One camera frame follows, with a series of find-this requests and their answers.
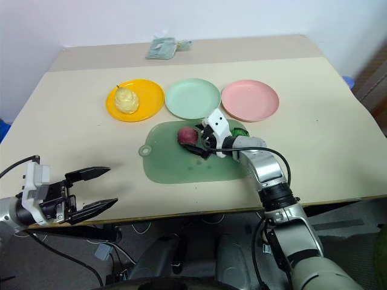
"plate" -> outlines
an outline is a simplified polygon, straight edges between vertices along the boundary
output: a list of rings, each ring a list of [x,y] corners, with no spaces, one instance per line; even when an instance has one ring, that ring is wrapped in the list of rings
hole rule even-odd
[[[222,92],[224,109],[234,118],[256,122],[273,115],[279,106],[277,93],[257,80],[239,80]]]
[[[138,122],[156,114],[164,103],[163,89],[151,80],[128,80],[119,84],[119,87],[128,88],[138,97],[138,109],[133,114],[126,114],[115,106],[114,96],[117,87],[111,90],[106,98],[106,108],[112,117],[124,122]]]
[[[165,105],[183,119],[208,117],[221,102],[218,88],[203,79],[186,79],[174,83],[167,90]]]

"gray floor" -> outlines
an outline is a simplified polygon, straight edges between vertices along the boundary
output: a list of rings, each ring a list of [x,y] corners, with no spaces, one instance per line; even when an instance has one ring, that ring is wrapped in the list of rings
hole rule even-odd
[[[313,216],[310,221],[316,225],[319,235],[350,237],[354,234],[377,233],[377,224],[387,222],[387,199],[362,201],[344,208]],[[205,224],[200,217],[185,217],[153,221],[145,234],[137,234],[131,225],[121,226],[123,239],[119,245],[135,260],[158,237],[168,233],[184,233],[189,238],[184,276],[213,276],[215,271],[215,241],[221,234],[232,234],[244,248],[252,284],[256,285],[250,254],[251,229],[259,221],[255,213],[225,215],[216,225]],[[137,224],[138,230],[147,226]],[[94,257],[97,245],[85,240],[48,236],[50,246],[63,251],[93,266],[105,280],[111,272],[111,260],[101,261]],[[123,262],[129,265],[122,256]],[[285,275],[278,270],[272,256],[263,254],[258,248],[258,263],[261,274],[271,290],[290,289]],[[13,237],[0,259],[0,277],[16,276],[4,282],[2,290],[20,289],[93,289],[97,280],[81,266],[63,259],[42,248],[31,238]]]

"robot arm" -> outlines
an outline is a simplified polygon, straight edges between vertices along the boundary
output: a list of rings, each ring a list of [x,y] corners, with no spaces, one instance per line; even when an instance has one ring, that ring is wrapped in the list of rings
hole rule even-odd
[[[109,167],[89,167],[66,173],[64,180],[50,184],[48,165],[40,165],[38,156],[27,163],[23,191],[15,197],[0,199],[0,252],[14,233],[29,225],[64,222],[74,225],[110,208],[117,198],[93,202],[77,210],[76,197],[70,194],[74,182],[96,178],[109,170]]]
[[[204,119],[201,125],[204,147],[221,158],[231,155],[251,175],[265,208],[267,242],[278,267],[291,277],[293,289],[362,289],[339,266],[324,258],[319,237],[298,203],[299,198],[293,196],[276,158],[264,150],[265,141],[256,137],[232,136],[229,124],[219,109]],[[182,146],[192,153],[199,152],[192,150],[192,146]]]

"green cloth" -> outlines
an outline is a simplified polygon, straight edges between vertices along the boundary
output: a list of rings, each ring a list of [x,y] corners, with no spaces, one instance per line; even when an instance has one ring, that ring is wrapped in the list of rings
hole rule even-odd
[[[377,237],[374,257],[379,290],[387,290],[387,225],[383,226]]]

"black cable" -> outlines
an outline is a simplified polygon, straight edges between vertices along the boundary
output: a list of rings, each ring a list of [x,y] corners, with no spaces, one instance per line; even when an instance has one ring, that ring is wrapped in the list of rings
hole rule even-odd
[[[111,270],[111,277],[112,277],[112,280],[113,280],[113,284],[115,284],[115,269],[114,269],[114,258],[113,258],[113,255],[109,253],[109,256],[111,258],[111,261],[112,261],[112,270]]]
[[[261,150],[261,151],[268,151],[268,152],[274,153],[275,155],[280,157],[280,159],[285,163],[286,171],[288,172],[288,185],[290,186],[291,172],[290,172],[289,163],[286,160],[286,158],[281,153],[279,153],[278,151],[275,151],[273,149],[266,148],[266,147],[255,147],[255,146],[242,147],[242,148],[223,148],[223,149],[213,149],[213,148],[210,148],[210,147],[206,147],[206,149],[208,149],[211,152],[233,152],[233,151],[245,151],[245,150]]]
[[[5,174],[7,174],[9,171],[11,171],[12,169],[14,169],[16,166],[19,166],[20,164],[23,164],[29,160],[32,160],[34,162],[37,162],[38,164],[41,162],[41,158],[39,157],[39,155],[33,155],[33,156],[30,156],[30,157],[27,157],[27,158],[24,158],[14,164],[12,164],[10,167],[6,168],[3,172],[0,173],[0,178],[2,178]]]
[[[259,232],[259,228],[261,227],[263,221],[265,219],[261,219],[259,222],[258,222],[258,225],[256,225],[255,229],[254,229],[254,232],[253,232],[253,237],[252,237],[252,257],[253,257],[253,266],[254,266],[254,270],[255,270],[255,274],[256,274],[256,278],[258,279],[258,284],[259,284],[259,287],[262,289],[262,290],[268,290],[268,286],[266,285],[265,282],[262,281],[262,277],[259,273],[259,269],[258,269],[258,264],[256,262],[256,254],[255,254],[255,243],[256,243],[256,236]]]
[[[113,249],[115,251],[115,254],[117,255],[117,258],[120,262],[120,266],[121,266],[121,271],[123,271],[123,265],[122,265],[122,262],[121,262],[121,258],[120,258],[120,255],[119,255],[119,252],[117,251],[117,249],[113,246]]]
[[[81,261],[79,261],[79,260],[77,260],[77,259],[75,259],[75,258],[73,258],[73,257],[71,257],[71,256],[68,256],[68,255],[66,255],[66,254],[64,254],[64,253],[62,253],[62,252],[60,252],[60,251],[58,251],[58,250],[55,250],[54,248],[50,247],[50,246],[47,245],[46,243],[44,243],[44,242],[42,242],[41,240],[39,240],[39,239],[38,239],[36,236],[34,236],[31,232],[29,232],[29,231],[26,231],[26,232],[27,232],[27,234],[30,235],[30,237],[32,237],[32,239],[33,239],[35,242],[37,242],[37,243],[39,243],[40,245],[42,245],[42,246],[43,246],[44,248],[46,248],[48,251],[51,251],[51,252],[53,252],[53,253],[55,253],[55,254],[57,254],[57,255],[63,257],[63,258],[66,258],[66,259],[68,259],[68,260],[70,260],[70,261],[73,261],[74,263],[77,263],[77,264],[79,264],[79,265],[85,267],[85,268],[88,269],[89,271],[91,271],[91,272],[97,277],[98,282],[99,282],[99,285],[100,285],[101,287],[103,287],[103,282],[102,282],[101,276],[99,276],[98,272],[97,272],[93,267],[91,267],[91,266],[87,265],[86,263],[83,263],[83,262],[81,262]]]

